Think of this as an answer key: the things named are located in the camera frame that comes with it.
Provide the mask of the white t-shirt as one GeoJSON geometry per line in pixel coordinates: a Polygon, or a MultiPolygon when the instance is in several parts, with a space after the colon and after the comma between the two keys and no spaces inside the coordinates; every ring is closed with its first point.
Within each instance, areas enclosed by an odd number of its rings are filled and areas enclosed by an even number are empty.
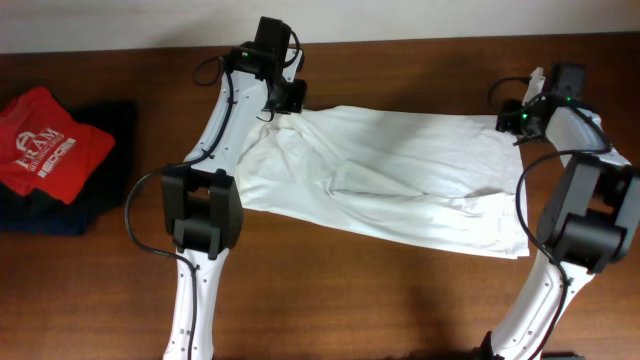
{"type": "Polygon", "coordinates": [[[516,259],[522,160],[489,115],[338,106],[255,125],[237,168],[243,205],[397,243],[516,259]]]}

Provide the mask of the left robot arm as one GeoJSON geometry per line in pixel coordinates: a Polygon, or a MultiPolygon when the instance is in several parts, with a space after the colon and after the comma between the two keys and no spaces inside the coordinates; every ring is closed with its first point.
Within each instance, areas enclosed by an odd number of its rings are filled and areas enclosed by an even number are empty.
{"type": "Polygon", "coordinates": [[[176,247],[177,289],[166,359],[211,359],[222,269],[243,224],[235,173],[260,113],[302,110],[297,78],[304,54],[285,22],[263,17],[253,40],[220,59],[221,88],[209,121],[184,162],[162,173],[164,221],[176,247]]]}

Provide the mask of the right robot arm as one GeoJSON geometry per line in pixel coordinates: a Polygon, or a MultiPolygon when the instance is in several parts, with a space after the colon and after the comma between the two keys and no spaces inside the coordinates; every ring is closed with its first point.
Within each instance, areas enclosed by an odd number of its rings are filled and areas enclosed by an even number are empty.
{"type": "Polygon", "coordinates": [[[556,63],[549,73],[536,68],[523,80],[522,102],[505,102],[497,115],[497,131],[514,135],[518,145],[546,142],[554,150],[517,181],[517,220],[537,252],[514,306],[473,350],[475,359],[547,358],[544,347],[574,297],[629,252],[639,226],[639,170],[584,103],[585,77],[582,64],[556,63]],[[521,208],[525,180],[554,159],[564,173],[531,230],[521,208]]]}

